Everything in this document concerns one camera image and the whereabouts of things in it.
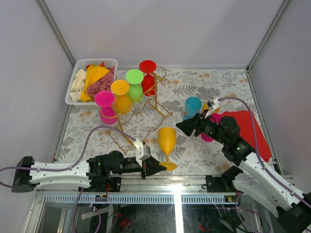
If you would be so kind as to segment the dusty pink cloth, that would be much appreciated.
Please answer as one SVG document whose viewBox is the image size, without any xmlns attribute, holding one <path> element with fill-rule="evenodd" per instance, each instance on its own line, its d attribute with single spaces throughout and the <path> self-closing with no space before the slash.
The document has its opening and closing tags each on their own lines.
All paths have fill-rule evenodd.
<svg viewBox="0 0 311 233">
<path fill-rule="evenodd" d="M 93 83 L 87 90 L 87 94 L 95 98 L 98 92 L 100 91 L 110 91 L 111 90 L 111 85 L 114 82 L 114 73 L 115 73 L 115 67 L 108 67 L 107 68 L 109 72 L 105 74 L 102 78 L 100 78 L 98 81 Z"/>
</svg>

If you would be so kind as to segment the yellow cloth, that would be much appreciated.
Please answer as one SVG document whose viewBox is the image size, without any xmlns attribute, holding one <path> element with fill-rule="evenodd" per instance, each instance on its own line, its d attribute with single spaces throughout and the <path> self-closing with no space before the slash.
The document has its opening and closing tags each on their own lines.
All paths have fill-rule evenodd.
<svg viewBox="0 0 311 233">
<path fill-rule="evenodd" d="M 88 95 L 87 89 L 92 84 L 100 80 L 107 73 L 109 73 L 109 70 L 103 66 L 90 65 L 87 68 L 85 86 L 84 86 L 84 90 L 81 92 L 81 97 L 80 97 L 80 100 L 82 102 L 89 102 L 93 100 L 93 98 Z"/>
</svg>

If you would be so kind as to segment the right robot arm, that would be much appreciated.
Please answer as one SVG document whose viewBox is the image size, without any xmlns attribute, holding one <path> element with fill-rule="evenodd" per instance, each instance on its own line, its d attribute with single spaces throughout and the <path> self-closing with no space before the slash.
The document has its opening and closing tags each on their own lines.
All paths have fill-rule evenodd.
<svg viewBox="0 0 311 233">
<path fill-rule="evenodd" d="M 205 134 L 222 144 L 222 152 L 233 166 L 222 178 L 226 191 L 241 191 L 268 209 L 288 233 L 302 233 L 311 224 L 311 195 L 287 182 L 257 154 L 240 135 L 240 127 L 232 116 L 215 122 L 197 113 L 176 124 L 186 136 Z"/>
</svg>

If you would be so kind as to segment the red folded cloth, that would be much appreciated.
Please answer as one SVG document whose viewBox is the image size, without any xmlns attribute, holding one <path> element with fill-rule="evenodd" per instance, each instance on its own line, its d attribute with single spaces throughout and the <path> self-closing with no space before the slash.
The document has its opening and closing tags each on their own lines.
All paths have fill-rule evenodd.
<svg viewBox="0 0 311 233">
<path fill-rule="evenodd" d="M 241 128 L 240 136 L 245 141 L 247 141 L 252 147 L 254 148 L 256 147 L 251 116 L 248 110 L 241 110 L 241 111 L 235 111 L 235 112 L 224 112 L 224 113 L 221 113 L 221 116 L 222 117 L 234 117 L 235 120 L 237 121 L 237 124 Z M 259 124 L 256 121 L 254 115 L 253 115 L 253 118 L 255 120 L 254 123 L 255 123 L 257 143 L 259 146 L 259 154 L 265 162 L 268 162 L 270 158 L 272 157 L 272 154 L 270 152 L 266 139 L 263 135 L 263 132 L 261 131 Z"/>
</svg>

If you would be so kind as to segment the cream floral cloth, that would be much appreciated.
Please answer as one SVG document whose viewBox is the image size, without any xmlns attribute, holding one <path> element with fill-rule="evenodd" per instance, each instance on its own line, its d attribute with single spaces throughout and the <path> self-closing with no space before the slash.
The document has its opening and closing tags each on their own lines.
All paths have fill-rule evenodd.
<svg viewBox="0 0 311 233">
<path fill-rule="evenodd" d="M 70 89 L 70 97 L 74 102 L 81 99 L 81 93 L 85 90 L 86 71 L 79 69 L 74 76 Z"/>
</svg>

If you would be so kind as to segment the floral tablecloth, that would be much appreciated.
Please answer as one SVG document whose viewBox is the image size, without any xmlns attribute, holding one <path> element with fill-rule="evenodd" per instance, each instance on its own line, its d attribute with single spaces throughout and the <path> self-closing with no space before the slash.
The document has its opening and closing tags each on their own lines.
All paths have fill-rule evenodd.
<svg viewBox="0 0 311 233">
<path fill-rule="evenodd" d="M 158 85 L 158 102 L 173 115 L 167 117 L 159 127 L 174 127 L 185 115 L 185 102 L 189 97 L 197 97 L 202 101 L 227 97 L 221 103 L 220 112 L 234 112 L 251 108 L 257 113 L 247 73 L 243 69 L 168 69 L 166 85 Z M 146 109 L 131 125 L 124 126 L 126 133 L 142 140 L 149 126 L 157 126 L 162 117 L 153 109 Z M 109 136 L 109 129 L 100 128 L 101 120 L 98 109 L 72 107 L 68 119 L 64 139 L 57 161 L 73 163 L 108 153 L 120 148 Z M 164 153 L 158 146 L 157 131 L 145 141 L 151 148 L 152 156 L 157 160 L 165 160 Z M 222 153 L 217 142 L 205 142 L 201 137 L 187 137 L 181 131 L 176 132 L 177 139 L 170 161 L 176 163 L 173 175 L 219 175 L 231 167 L 231 163 Z M 129 143 L 118 132 L 112 136 L 128 147 Z M 134 156 L 134 149 L 126 156 Z"/>
</svg>

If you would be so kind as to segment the aluminium mounting rail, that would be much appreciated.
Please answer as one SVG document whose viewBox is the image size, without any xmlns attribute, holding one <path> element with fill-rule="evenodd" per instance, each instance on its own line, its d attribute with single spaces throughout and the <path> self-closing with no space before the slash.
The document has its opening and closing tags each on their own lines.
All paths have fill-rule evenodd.
<svg viewBox="0 0 311 233">
<path fill-rule="evenodd" d="M 56 203 L 102 204 L 229 204 L 235 202 L 235 192 L 210 192 L 211 183 L 205 176 L 154 176 L 142 180 L 138 175 L 122 175 L 119 192 L 80 193 L 78 189 L 44 190 L 44 200 Z"/>
</svg>

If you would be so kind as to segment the magenta wine glass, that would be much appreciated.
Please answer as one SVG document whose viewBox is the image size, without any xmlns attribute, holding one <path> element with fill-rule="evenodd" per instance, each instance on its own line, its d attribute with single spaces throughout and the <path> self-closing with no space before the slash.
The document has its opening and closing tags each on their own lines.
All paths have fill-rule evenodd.
<svg viewBox="0 0 311 233">
<path fill-rule="evenodd" d="M 95 102 L 100 107 L 99 117 L 103 124 L 113 125 L 117 122 L 116 114 L 112 108 L 115 97 L 111 91 L 100 91 L 95 96 Z"/>
<path fill-rule="evenodd" d="M 211 118 L 212 120 L 214 120 L 214 122 L 219 123 L 220 119 L 222 118 L 222 116 L 220 114 L 217 113 L 213 113 L 211 114 Z M 201 134 L 201 138 L 205 141 L 205 142 L 212 142 L 214 139 L 205 135 L 205 134 Z"/>
</svg>

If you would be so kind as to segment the white plastic laundry basket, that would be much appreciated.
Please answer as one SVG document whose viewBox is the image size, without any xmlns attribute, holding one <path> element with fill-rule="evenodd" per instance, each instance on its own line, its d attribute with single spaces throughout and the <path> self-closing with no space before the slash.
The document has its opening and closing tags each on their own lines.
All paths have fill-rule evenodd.
<svg viewBox="0 0 311 233">
<path fill-rule="evenodd" d="M 87 69 L 90 65 L 103 66 L 105 68 L 111 68 L 111 72 L 114 74 L 114 80 L 117 77 L 118 61 L 115 58 L 86 58 L 80 59 L 76 62 L 68 89 L 65 96 L 65 103 L 68 105 L 74 105 L 79 108 L 99 108 L 98 105 L 92 100 L 89 102 L 83 102 L 80 100 L 81 93 L 84 91 Z"/>
</svg>

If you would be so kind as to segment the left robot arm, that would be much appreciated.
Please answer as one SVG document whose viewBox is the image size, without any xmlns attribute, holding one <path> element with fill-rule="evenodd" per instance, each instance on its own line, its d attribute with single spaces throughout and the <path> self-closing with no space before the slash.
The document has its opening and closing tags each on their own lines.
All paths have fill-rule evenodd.
<svg viewBox="0 0 311 233">
<path fill-rule="evenodd" d="M 11 187 L 13 193 L 40 190 L 78 190 L 85 192 L 119 192 L 120 175 L 139 172 L 142 179 L 165 171 L 151 155 L 143 159 L 125 158 L 117 150 L 83 160 L 77 165 L 42 163 L 24 157 L 17 165 Z"/>
</svg>

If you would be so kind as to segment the green wine glass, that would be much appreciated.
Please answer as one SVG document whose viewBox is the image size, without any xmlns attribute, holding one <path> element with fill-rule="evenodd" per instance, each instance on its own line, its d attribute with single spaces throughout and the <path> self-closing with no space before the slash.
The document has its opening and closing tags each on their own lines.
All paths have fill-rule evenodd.
<svg viewBox="0 0 311 233">
<path fill-rule="evenodd" d="M 143 81 L 143 78 L 143 73 L 138 69 L 131 69 L 126 73 L 126 80 L 130 84 L 127 94 L 131 102 L 142 101 L 143 89 L 141 82 Z"/>
</svg>

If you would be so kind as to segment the blue wine glass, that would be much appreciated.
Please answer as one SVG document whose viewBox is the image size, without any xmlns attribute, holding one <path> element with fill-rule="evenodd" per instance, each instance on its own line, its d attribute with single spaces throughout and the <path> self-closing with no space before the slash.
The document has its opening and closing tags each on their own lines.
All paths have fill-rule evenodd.
<svg viewBox="0 0 311 233">
<path fill-rule="evenodd" d="M 194 117 L 202 108 L 202 101 L 197 97 L 189 97 L 185 102 L 185 116 L 183 120 L 190 119 Z"/>
</svg>

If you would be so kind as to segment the orange wine glass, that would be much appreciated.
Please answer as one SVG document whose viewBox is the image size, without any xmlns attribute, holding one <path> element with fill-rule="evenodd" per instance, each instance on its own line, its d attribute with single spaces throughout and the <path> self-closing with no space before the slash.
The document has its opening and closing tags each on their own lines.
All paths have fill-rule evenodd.
<svg viewBox="0 0 311 233">
<path fill-rule="evenodd" d="M 176 145 L 176 131 L 171 127 L 164 127 L 158 131 L 158 145 L 160 150 L 165 154 L 165 161 L 160 165 L 164 166 L 167 171 L 173 171 L 177 165 L 169 161 L 169 155 L 173 152 Z"/>
<path fill-rule="evenodd" d="M 116 80 L 111 85 L 111 91 L 115 95 L 114 105 L 118 113 L 128 114 L 132 109 L 132 102 L 128 96 L 130 85 L 125 80 Z"/>
<path fill-rule="evenodd" d="M 219 112 L 220 107 L 218 107 L 213 113 L 217 114 Z M 203 107 L 202 107 L 202 111 L 208 110 L 208 105 L 206 102 L 204 102 Z"/>
</svg>

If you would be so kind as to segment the red wine glass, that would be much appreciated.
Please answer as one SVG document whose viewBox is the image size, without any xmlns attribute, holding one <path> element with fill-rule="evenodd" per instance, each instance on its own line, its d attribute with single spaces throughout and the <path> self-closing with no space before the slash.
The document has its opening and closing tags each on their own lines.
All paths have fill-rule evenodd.
<svg viewBox="0 0 311 233">
<path fill-rule="evenodd" d="M 155 78 L 152 73 L 156 70 L 156 63 L 151 60 L 142 61 L 139 69 L 144 74 L 143 81 L 141 82 L 144 95 L 148 97 L 153 96 L 155 94 Z"/>
</svg>

